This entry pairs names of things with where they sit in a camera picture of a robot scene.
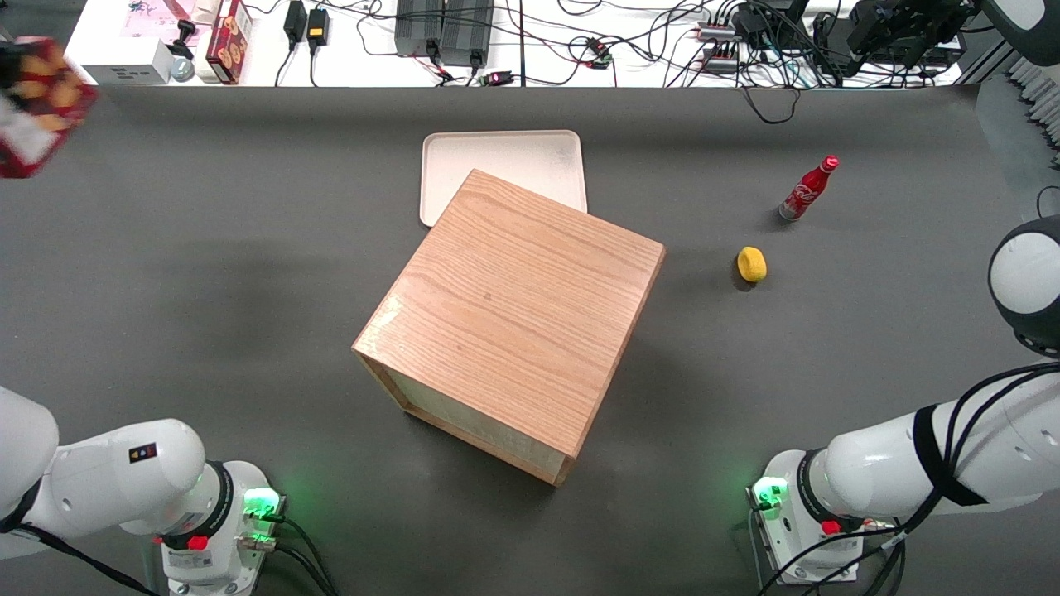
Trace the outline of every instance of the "power adapter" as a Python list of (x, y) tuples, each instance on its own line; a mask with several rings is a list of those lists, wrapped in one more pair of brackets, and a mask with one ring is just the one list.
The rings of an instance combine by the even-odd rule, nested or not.
[(313, 8), (310, 11), (308, 34), (305, 36), (310, 41), (310, 55), (317, 53), (317, 48), (328, 45), (328, 32), (331, 29), (331, 16), (323, 8)]
[(478, 77), (478, 84), (482, 87), (501, 87), (515, 82), (515, 76), (510, 70), (499, 70)]
[(283, 32), (287, 34), (288, 50), (295, 51), (295, 46), (305, 35), (305, 5), (301, 0), (290, 0), (287, 5), (287, 18), (283, 21)]

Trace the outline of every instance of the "coca-cola bottle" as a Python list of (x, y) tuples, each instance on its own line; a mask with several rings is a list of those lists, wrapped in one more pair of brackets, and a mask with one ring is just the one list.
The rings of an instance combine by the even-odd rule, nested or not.
[(840, 158), (830, 155), (820, 162), (820, 165), (807, 172), (806, 176), (802, 176), (802, 179), (795, 185), (795, 189), (788, 195), (788, 198), (780, 204), (780, 216), (789, 222), (798, 221), (810, 205), (817, 200), (820, 193), (825, 192), (828, 176), (838, 166)]

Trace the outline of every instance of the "small white container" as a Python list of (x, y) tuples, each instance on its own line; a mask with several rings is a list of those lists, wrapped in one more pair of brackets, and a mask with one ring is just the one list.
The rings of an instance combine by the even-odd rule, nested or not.
[(420, 221), (432, 227), (472, 170), (588, 212), (582, 141), (572, 130), (436, 133), (423, 140)]

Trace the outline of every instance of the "black strap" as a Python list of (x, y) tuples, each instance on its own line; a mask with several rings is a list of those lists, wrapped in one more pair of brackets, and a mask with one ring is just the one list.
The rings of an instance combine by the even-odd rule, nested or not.
[(22, 498), (19, 499), (18, 506), (15, 510), (11, 512), (10, 515), (0, 520), (0, 533), (7, 533), (11, 530), (17, 529), (19, 525), (22, 524), (22, 518), (33, 509), (33, 504), (37, 502), (37, 493), (40, 491), (40, 479), (38, 478), (30, 490), (22, 494)]
[(217, 503), (213, 506), (213, 511), (201, 524), (195, 526), (190, 532), (180, 534), (163, 534), (162, 542), (174, 550), (187, 550), (188, 541), (195, 536), (205, 536), (206, 538), (212, 538), (213, 534), (217, 533), (220, 526), (225, 523), (225, 519), (228, 518), (228, 512), (232, 508), (232, 475), (228, 473), (225, 466), (219, 461), (207, 461), (207, 466), (213, 468), (213, 471), (217, 473), (217, 480), (220, 484), (220, 489), (217, 495)]
[(938, 441), (935, 439), (935, 426), (932, 423), (932, 415), (937, 405), (922, 407), (913, 418), (913, 446), (917, 450), (920, 466), (928, 474), (931, 484), (946, 498), (961, 507), (986, 505), (987, 499), (960, 484), (942, 461), (942, 454), (938, 451)]

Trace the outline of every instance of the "label sticker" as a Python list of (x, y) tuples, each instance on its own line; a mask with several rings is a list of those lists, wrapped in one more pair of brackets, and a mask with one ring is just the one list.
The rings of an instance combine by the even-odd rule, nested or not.
[(193, 551), (169, 551), (169, 562), (171, 567), (178, 569), (201, 569), (213, 566), (213, 557), (210, 550)]

